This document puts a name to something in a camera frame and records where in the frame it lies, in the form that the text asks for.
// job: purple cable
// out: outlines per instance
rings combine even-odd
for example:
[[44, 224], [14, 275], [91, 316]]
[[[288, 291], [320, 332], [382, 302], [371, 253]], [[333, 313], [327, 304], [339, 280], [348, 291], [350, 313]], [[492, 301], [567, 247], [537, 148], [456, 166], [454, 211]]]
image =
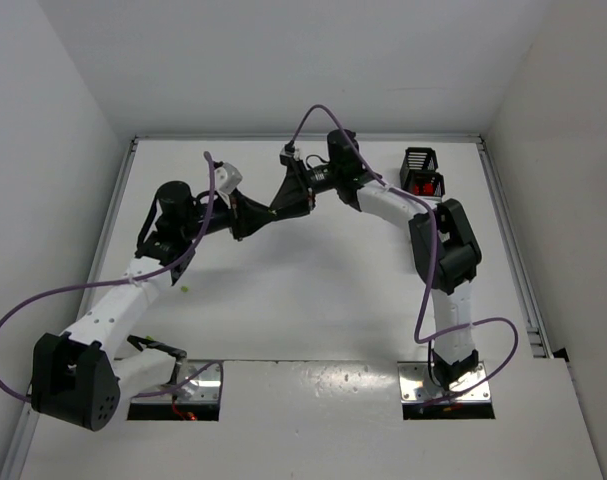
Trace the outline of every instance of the purple cable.
[[[354, 143], [352, 142], [352, 139], [345, 131], [345, 128], [343, 128], [343, 125], [341, 125], [341, 122], [339, 121], [339, 119], [325, 105], [316, 104], [316, 105], [312, 105], [312, 107], [310, 107], [310, 109], [303, 116], [301, 123], [299, 123], [299, 126], [297, 127], [296, 131], [294, 132], [294, 135], [292, 136], [292, 140], [290, 141], [290, 143], [294, 144], [294, 142], [298, 138], [299, 134], [301, 133], [301, 129], [305, 125], [305, 122], [307, 121], [308, 117], [314, 110], [317, 110], [317, 109], [323, 110], [328, 115], [328, 117], [330, 117], [330, 119], [334, 122], [336, 127], [339, 129], [339, 131], [343, 135], [343, 138], [345, 139], [347, 144], [350, 146], [350, 148], [352, 149], [354, 154], [357, 156], [357, 158], [361, 161], [361, 163], [365, 167], [365, 170], [367, 170], [367, 172], [370, 175], [372, 175], [372, 177], [379, 184], [383, 185], [384, 187], [388, 186], [388, 184], [385, 182], [385, 180], [383, 180], [383, 178], [380, 177], [376, 172], [374, 172], [372, 167], [370, 167], [370, 164], [365, 160], [365, 158], [363, 158], [363, 156], [361, 155], [361, 152], [359, 152], [358, 148], [356, 148], [356, 145], [354, 145]], [[514, 334], [514, 345], [512, 346], [512, 350], [510, 351], [510, 353], [508, 354], [506, 359], [503, 361], [503, 363], [501, 363], [496, 368], [496, 370], [494, 370], [492, 373], [487, 375], [485, 377], [485, 379], [481, 380], [480, 382], [476, 383], [475, 385], [473, 385], [465, 390], [455, 392], [450, 395], [444, 395], [443, 397], [435, 398], [433, 400], [430, 400], [430, 401], [427, 401], [427, 402], [424, 402], [423, 404], [421, 404], [422, 407], [426, 407], [429, 405], [434, 405], [437, 403], [441, 403], [441, 402], [444, 402], [447, 400], [452, 400], [452, 399], [455, 399], [462, 395], [465, 395], [467, 392], [474, 390], [476, 387], [478, 387], [482, 383], [487, 382], [488, 380], [490, 380], [491, 378], [496, 376], [501, 370], [503, 370], [507, 366], [508, 363], [510, 363], [510, 361], [514, 357], [516, 350], [518, 348], [518, 345], [519, 345], [519, 335], [518, 335], [516, 326], [514, 325], [513, 322], [511, 322], [510, 320], [508, 320], [506, 318], [494, 317], [494, 318], [487, 318], [485, 320], [479, 320], [476, 322], [472, 322], [471, 324], [455, 325], [452, 327], [444, 328], [443, 330], [435, 332], [432, 335], [429, 335], [425, 338], [421, 338], [421, 327], [423, 326], [423, 320], [425, 319], [425, 311], [427, 310], [427, 304], [430, 300], [430, 290], [431, 290], [430, 287], [434, 282], [434, 273], [436, 271], [436, 251], [437, 251], [437, 239], [438, 239], [438, 229], [437, 229], [437, 225], [436, 225], [436, 217], [434, 216], [434, 212], [432, 211], [432, 208], [430, 207], [430, 205], [427, 202], [425, 202], [423, 199], [421, 199], [419, 197], [415, 197], [414, 195], [411, 195], [411, 194], [409, 194], [399, 188], [393, 187], [393, 186], [390, 186], [390, 191], [393, 192], [394, 194], [398, 195], [399, 197], [402, 197], [402, 198], [408, 199], [412, 202], [418, 203], [423, 208], [425, 208], [425, 210], [427, 211], [427, 214], [430, 217], [430, 262], [428, 264], [427, 279], [425, 280], [425, 291], [423, 292], [423, 299], [421, 301], [419, 315], [416, 319], [416, 326], [414, 327], [414, 341], [418, 344], [425, 344], [432, 340], [437, 339], [438, 337], [441, 337], [442, 335], [446, 335], [448, 333], [452, 333], [452, 332], [456, 332], [458, 330], [463, 330], [463, 329], [469, 328], [471, 325], [478, 326], [478, 325], [484, 325], [486, 323], [492, 323], [492, 322], [507, 323], [508, 326], [512, 329], [512, 333]]]
[[[215, 190], [215, 186], [214, 186], [214, 160], [212, 160], [212, 155], [210, 155], [210, 152], [203, 152], [203, 156], [205, 157], [205, 160], [208, 163], [208, 168], [209, 168], [209, 181], [210, 181], [210, 189], [209, 189], [209, 198], [208, 198], [208, 202], [207, 202], [207, 208], [205, 210], [205, 216], [203, 217], [203, 224], [201, 225], [201, 229], [199, 230], [198, 235], [196, 236], [196, 238], [194, 239], [194, 242], [192, 242], [192, 245], [190, 246], [190, 248], [188, 248], [188, 250], [181, 255], [179, 258], [177, 258], [175, 261], [173, 261], [172, 263], [170, 263], [169, 265], [156, 270], [155, 272], [150, 272], [150, 273], [146, 273], [145, 275], [140, 275], [138, 277], [134, 277], [132, 280], [140, 282], [143, 280], [147, 280], [148, 278], [152, 278], [155, 277], [157, 275], [161, 275], [162, 273], [167, 272], [168, 270], [172, 270], [174, 267], [180, 265], [183, 260], [185, 260], [189, 255], [192, 254], [192, 252], [194, 252], [194, 250], [196, 249], [196, 247], [199, 245], [199, 243], [201, 242], [201, 240], [203, 239], [203, 237], [205, 236], [205, 233], [207, 232], [207, 227], [210, 223], [210, 220], [212, 218], [212, 211], [214, 210], [214, 190]], [[119, 279], [119, 280], [105, 280], [102, 282], [92, 282], [92, 283], [83, 283], [83, 284], [79, 284], [79, 285], [70, 285], [67, 287], [61, 287], [61, 288], [55, 288], [54, 290], [48, 290], [46, 292], [41, 292], [37, 295], [34, 295], [33, 297], [28, 298], [27, 300], [23, 300], [21, 303], [19, 303], [16, 307], [14, 307], [12, 310], [10, 310], [9, 312], [7, 312], [3, 318], [1, 318], [0, 320], [0, 330], [3, 327], [3, 325], [5, 325], [5, 323], [12, 318], [12, 316], [14, 314], [16, 314], [16, 312], [18, 312], [19, 310], [27, 307], [28, 305], [30, 305], [31, 303], [36, 302], [37, 300], [40, 300], [42, 298], [45, 297], [50, 297], [52, 295], [57, 295], [59, 293], [67, 293], [67, 292], [74, 292], [77, 290], [85, 290], [88, 288], [97, 288], [97, 287], [115, 287], [118, 285], [126, 285], [128, 283], [130, 283], [131, 280], [129, 278], [125, 278], [125, 279]], [[3, 382], [3, 380], [1, 380], [0, 378], [0, 389], [3, 390], [5, 393], [7, 393], [8, 395], [16, 398], [17, 400], [21, 400], [22, 402], [29, 402], [30, 399], [29, 397], [22, 395], [14, 390], [12, 390], [10, 387], [8, 387], [5, 382]]]

